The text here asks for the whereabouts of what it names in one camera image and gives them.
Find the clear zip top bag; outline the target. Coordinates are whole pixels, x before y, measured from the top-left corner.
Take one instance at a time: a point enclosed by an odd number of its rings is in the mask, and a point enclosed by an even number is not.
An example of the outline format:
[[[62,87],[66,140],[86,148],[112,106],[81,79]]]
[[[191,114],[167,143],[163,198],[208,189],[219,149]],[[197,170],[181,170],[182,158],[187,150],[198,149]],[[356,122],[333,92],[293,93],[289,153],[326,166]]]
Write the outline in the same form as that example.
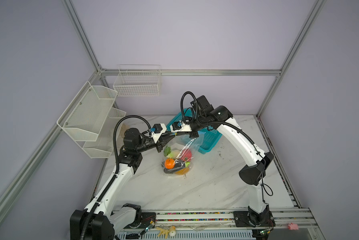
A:
[[[191,150],[193,158],[190,161],[191,163],[191,169],[193,168],[194,164],[201,158],[201,156],[203,155],[200,152],[201,146],[204,143],[204,139],[205,139],[205,134],[201,134],[198,138],[196,139],[191,139],[189,138],[189,135],[183,135],[183,136],[177,136],[175,137],[172,141],[169,142],[169,144],[166,147],[171,147],[171,148],[176,148],[178,150],[180,150],[180,154],[178,155],[178,157],[175,159],[176,163],[180,163],[183,162],[180,157],[182,156],[182,152],[184,150]],[[166,158],[162,157],[162,161],[161,164],[166,160]],[[165,174],[165,175],[170,175],[170,176],[180,176],[180,175],[176,175],[176,174]]]

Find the orange toy fruit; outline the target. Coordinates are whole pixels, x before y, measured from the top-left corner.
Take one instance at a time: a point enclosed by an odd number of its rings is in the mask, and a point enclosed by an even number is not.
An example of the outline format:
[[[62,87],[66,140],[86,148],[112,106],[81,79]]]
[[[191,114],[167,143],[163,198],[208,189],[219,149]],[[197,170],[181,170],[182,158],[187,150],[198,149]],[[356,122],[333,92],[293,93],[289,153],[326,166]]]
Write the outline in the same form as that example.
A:
[[[175,167],[175,160],[174,159],[166,159],[164,161],[164,167],[168,170],[173,169]]]

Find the yellow toy mango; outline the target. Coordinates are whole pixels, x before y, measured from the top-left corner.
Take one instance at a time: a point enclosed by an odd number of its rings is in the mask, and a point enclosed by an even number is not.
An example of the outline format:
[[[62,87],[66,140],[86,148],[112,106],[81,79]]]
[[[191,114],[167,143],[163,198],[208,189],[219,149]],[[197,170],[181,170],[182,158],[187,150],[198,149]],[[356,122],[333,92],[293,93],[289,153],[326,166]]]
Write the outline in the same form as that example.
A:
[[[177,172],[175,172],[176,175],[185,175],[190,171],[191,168],[183,168]]]

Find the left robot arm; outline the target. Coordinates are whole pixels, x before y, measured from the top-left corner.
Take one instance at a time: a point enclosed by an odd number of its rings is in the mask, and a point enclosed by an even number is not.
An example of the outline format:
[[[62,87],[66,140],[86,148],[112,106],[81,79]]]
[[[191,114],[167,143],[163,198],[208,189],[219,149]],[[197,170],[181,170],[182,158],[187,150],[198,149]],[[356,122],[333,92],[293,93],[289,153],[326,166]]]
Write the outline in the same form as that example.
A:
[[[117,132],[123,121],[139,119],[147,125],[147,130],[140,132],[136,128],[125,131],[123,146],[116,146]],[[142,161],[142,153],[163,148],[175,137],[165,124],[150,123],[143,117],[131,115],[121,118],[113,129],[112,143],[115,166],[105,185],[83,209],[76,210],[69,220],[69,236],[72,240],[114,240],[116,235],[126,227],[139,228],[142,220],[140,205],[124,204],[119,211],[114,211],[120,191],[136,173]]]

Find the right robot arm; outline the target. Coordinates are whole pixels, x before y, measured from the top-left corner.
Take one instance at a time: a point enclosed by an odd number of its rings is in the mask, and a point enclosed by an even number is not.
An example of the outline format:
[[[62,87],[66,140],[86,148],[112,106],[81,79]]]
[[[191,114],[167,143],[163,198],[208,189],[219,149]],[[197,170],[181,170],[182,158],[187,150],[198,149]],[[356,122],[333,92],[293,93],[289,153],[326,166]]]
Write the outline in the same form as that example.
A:
[[[176,127],[178,132],[188,133],[195,138],[198,131],[212,128],[235,147],[245,161],[239,176],[248,186],[248,223],[253,227],[266,223],[270,219],[270,207],[265,201],[262,180],[274,155],[258,147],[225,106],[214,108],[205,96],[196,98],[192,92],[185,92],[180,100],[180,109],[182,121],[173,124],[172,130]]]

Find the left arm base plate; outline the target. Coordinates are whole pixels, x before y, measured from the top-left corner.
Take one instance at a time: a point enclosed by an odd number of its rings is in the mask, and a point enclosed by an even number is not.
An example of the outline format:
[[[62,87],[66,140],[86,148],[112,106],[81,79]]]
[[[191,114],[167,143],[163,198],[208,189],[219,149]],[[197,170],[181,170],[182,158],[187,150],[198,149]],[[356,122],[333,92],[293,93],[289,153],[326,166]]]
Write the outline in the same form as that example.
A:
[[[113,212],[111,216],[115,230],[142,229],[155,220],[155,212],[143,212],[140,205],[134,204],[123,205],[119,211]]]

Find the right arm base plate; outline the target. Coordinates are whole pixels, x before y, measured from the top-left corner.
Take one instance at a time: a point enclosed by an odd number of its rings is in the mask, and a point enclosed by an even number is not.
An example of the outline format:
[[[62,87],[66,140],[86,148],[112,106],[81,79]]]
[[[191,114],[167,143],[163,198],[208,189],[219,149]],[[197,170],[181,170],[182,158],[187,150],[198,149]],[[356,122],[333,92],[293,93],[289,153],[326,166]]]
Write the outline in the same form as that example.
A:
[[[236,227],[274,227],[274,217],[269,209],[258,214],[253,211],[234,211]]]

